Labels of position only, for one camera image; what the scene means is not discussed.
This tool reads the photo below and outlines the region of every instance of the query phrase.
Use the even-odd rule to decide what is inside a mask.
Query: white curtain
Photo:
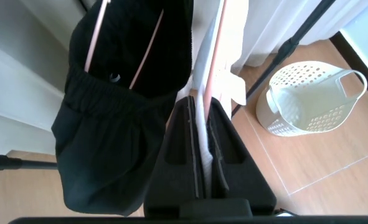
[[[241,58],[232,66],[238,74],[244,65],[260,66],[303,24],[321,0],[249,0]],[[217,10],[218,1],[195,0],[193,58]],[[368,0],[336,0],[301,40],[308,45],[328,39],[368,6]]]

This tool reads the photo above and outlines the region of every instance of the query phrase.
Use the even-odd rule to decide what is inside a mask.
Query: floor grout line
[[[338,173],[338,172],[340,172],[340,171],[342,171],[344,169],[347,169],[348,167],[350,167],[350,166],[352,166],[352,165],[354,165],[354,164],[356,164],[356,163],[358,163],[360,161],[363,161],[366,158],[368,158],[368,155],[365,156],[365,157],[363,157],[363,158],[361,158],[361,159],[359,159],[359,160],[357,160],[357,161],[355,161],[355,162],[352,162],[352,163],[350,163],[350,164],[348,164],[348,165],[346,165],[346,166],[344,166],[344,167],[342,167],[342,168],[340,168],[340,169],[338,169],[338,170],[336,170],[336,171],[334,171],[334,172],[332,172],[332,173],[330,173],[330,174],[328,174],[328,175],[326,175],[326,176],[324,176],[324,177],[322,177],[322,178],[320,178],[318,180],[315,180],[314,182],[312,182],[310,184],[307,184],[307,185],[305,185],[304,187],[302,187],[302,188],[300,188],[298,190],[295,190],[294,192],[290,193],[289,196],[291,196],[291,195],[299,192],[300,190],[303,190],[303,189],[305,189],[305,188],[307,188],[307,187],[309,187],[309,186],[311,186],[311,185],[313,185],[313,184],[315,184],[315,183],[317,183],[317,182],[319,182],[319,181],[321,181],[323,179],[326,179],[326,178],[328,178],[328,177],[330,177],[330,176],[332,176],[332,175],[334,175],[334,174],[336,174],[336,173]]]
[[[286,188],[286,185],[285,185],[285,183],[283,182],[283,179],[281,178],[281,175],[279,174],[279,172],[278,172],[278,170],[276,169],[276,167],[275,167],[274,163],[272,162],[272,159],[271,159],[271,157],[270,157],[269,153],[268,153],[268,152],[267,152],[267,150],[265,149],[265,146],[264,146],[263,141],[262,141],[262,140],[261,140],[261,138],[259,137],[259,135],[258,135],[258,133],[257,133],[256,129],[254,128],[254,126],[253,126],[252,122],[250,121],[250,119],[249,119],[249,117],[248,117],[248,115],[247,115],[246,111],[244,111],[244,112],[245,112],[245,116],[246,116],[246,118],[247,118],[247,121],[248,121],[248,122],[250,123],[250,125],[252,126],[253,131],[254,131],[254,133],[256,134],[258,141],[261,143],[261,145],[262,145],[262,147],[263,147],[263,149],[264,149],[265,154],[267,154],[267,157],[268,157],[268,159],[270,160],[270,162],[271,162],[271,164],[272,164],[273,169],[275,170],[276,174],[278,175],[278,178],[281,180],[281,183],[282,183],[283,187],[285,188],[286,193],[290,196],[289,191],[288,191],[288,189]]]

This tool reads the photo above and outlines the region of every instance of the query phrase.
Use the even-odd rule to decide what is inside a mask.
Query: plastic basket
[[[364,89],[347,96],[341,78],[354,72]],[[257,101],[260,124],[272,134],[298,136],[339,127],[366,92],[362,73],[323,62],[292,63],[277,71]]]

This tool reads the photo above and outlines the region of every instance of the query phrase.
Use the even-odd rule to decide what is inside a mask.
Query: tile floor
[[[270,63],[245,67],[240,74],[251,86]],[[299,47],[281,66],[319,60],[349,68],[330,41]],[[357,78],[344,80],[359,91]],[[278,198],[277,207],[301,215],[368,214],[368,93],[347,121],[324,134],[283,138],[265,131],[255,117],[256,100],[242,108],[232,122]],[[11,152],[11,157],[54,161],[50,155]],[[54,170],[0,172],[0,223],[24,216],[84,216],[68,210]],[[132,216],[143,216],[139,209]]]

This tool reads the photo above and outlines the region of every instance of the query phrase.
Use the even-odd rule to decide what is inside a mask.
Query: clothes drying rack
[[[307,34],[307,32],[315,25],[315,23],[321,18],[321,16],[329,9],[329,7],[335,2],[335,0],[322,0],[317,7],[313,10],[313,12],[308,16],[307,20],[301,25],[301,27],[296,31],[294,36],[288,39],[278,50],[277,55],[273,59],[272,63],[268,66],[268,68],[262,73],[261,77],[254,83],[254,85],[247,92],[246,97],[247,101],[253,96],[255,93],[268,78],[274,69],[277,68],[287,57],[289,57],[294,50],[297,48],[300,40]],[[236,106],[232,111],[232,116],[240,109],[240,105]],[[42,162],[42,161],[29,161],[19,158],[10,158],[4,155],[0,155],[0,170],[16,170],[16,169],[48,169],[48,170],[56,170],[57,163],[55,162]],[[72,220],[61,220],[53,218],[50,220],[39,220],[39,223],[86,223],[88,221],[86,218],[79,218],[74,222],[70,222]],[[13,223],[36,223],[34,220],[29,219],[18,219],[13,221]],[[102,220],[101,218],[97,220],[97,223],[129,223],[132,220],[124,220],[120,218],[116,218],[116,220],[111,220],[108,218],[107,220]],[[235,223],[238,220],[230,220],[229,218],[224,220],[220,220],[221,223]],[[266,223],[275,223],[280,222],[279,220],[265,220]]]

